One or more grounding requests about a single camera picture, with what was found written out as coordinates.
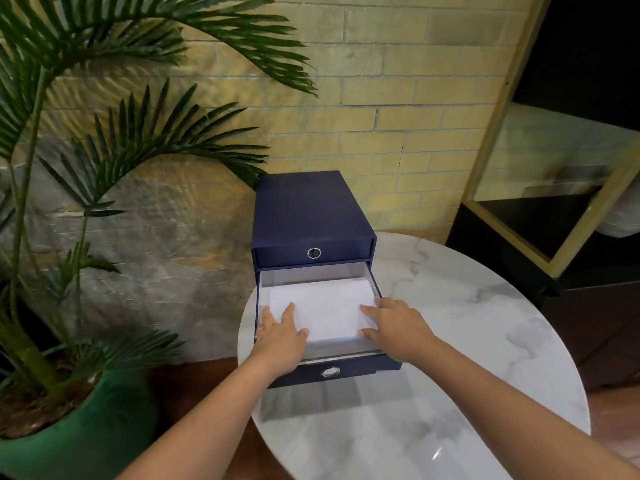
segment round table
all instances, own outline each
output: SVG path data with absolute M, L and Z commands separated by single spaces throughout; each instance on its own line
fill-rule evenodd
M 590 432 L 584 388 L 564 344 L 500 276 L 440 244 L 384 232 L 372 271 L 384 296 L 417 308 L 441 339 Z M 239 363 L 251 352 L 254 320 L 255 291 L 240 325 Z M 297 480 L 509 478 L 452 400 L 409 364 L 269 389 L 252 418 Z

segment soil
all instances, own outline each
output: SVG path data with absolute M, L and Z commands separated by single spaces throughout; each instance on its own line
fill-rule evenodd
M 64 374 L 69 370 L 68 362 L 60 359 L 56 368 Z M 0 390 L 0 436 L 14 440 L 52 426 L 75 411 L 98 384 L 98 380 L 94 376 L 76 382 L 68 387 L 64 397 L 55 401 L 44 394 L 34 396 L 16 384 L 4 387 Z

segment yellow brick wall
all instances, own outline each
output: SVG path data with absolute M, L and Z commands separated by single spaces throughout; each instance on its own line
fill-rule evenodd
M 511 103 L 475 199 L 590 192 L 636 138 L 633 130 Z
M 69 114 L 104 109 L 105 98 L 114 104 L 131 88 L 158 88 L 167 75 L 181 87 L 197 82 L 201 106 L 236 100 L 249 108 L 232 126 L 261 126 L 243 140 L 270 145 L 268 172 L 340 170 L 375 229 L 444 242 L 531 3 L 276 0 L 266 11 L 299 28 L 317 99 L 265 78 L 224 44 L 187 29 L 190 49 L 180 68 L 107 65 L 100 78 L 71 74 L 57 85 L 45 119 L 57 133 Z M 181 167 L 178 178 L 166 165 L 146 164 L 136 176 L 195 192 L 201 166 Z M 212 182 L 224 185 L 220 192 L 241 187 L 224 175 Z M 190 197 L 194 205 L 199 198 Z

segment gold frame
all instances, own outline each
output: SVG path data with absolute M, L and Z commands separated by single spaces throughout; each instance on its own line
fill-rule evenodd
M 533 247 L 532 244 L 512 231 L 508 225 L 501 222 L 497 217 L 494 217 L 487 209 L 474 200 L 480 179 L 489 162 L 493 145 L 502 128 L 508 103 L 511 101 L 515 88 L 518 85 L 518 81 L 527 63 L 533 44 L 536 41 L 540 25 L 542 24 L 550 2 L 551 0 L 533 1 L 531 11 L 529 12 L 500 92 L 498 103 L 496 104 L 483 142 L 480 145 L 476 163 L 462 195 L 462 204 L 466 205 L 473 213 L 484 220 L 494 231 L 505 238 L 505 240 L 529 258 L 535 265 L 539 266 L 545 273 L 552 278 L 557 278 L 565 268 L 569 266 L 569 263 L 571 263 L 589 236 L 596 230 L 598 224 L 600 224 L 622 192 L 624 192 L 640 171 L 640 136 L 636 138 L 635 142 L 625 152 L 622 163 L 612 172 L 603 188 L 598 192 L 553 257 L 548 257 L 541 253 Z

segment hand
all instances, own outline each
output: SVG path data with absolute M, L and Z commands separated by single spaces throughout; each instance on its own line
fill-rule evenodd
M 437 341 L 420 312 L 401 299 L 376 298 L 377 306 L 361 305 L 378 329 L 365 328 L 358 336 L 371 340 L 391 358 L 415 364 L 420 351 Z
M 296 331 L 293 323 L 293 311 L 296 306 L 290 303 L 277 323 L 268 306 L 262 310 L 262 324 L 258 325 L 258 339 L 253 345 L 249 359 L 263 364 L 273 379 L 293 371 L 307 348 L 308 328 Z

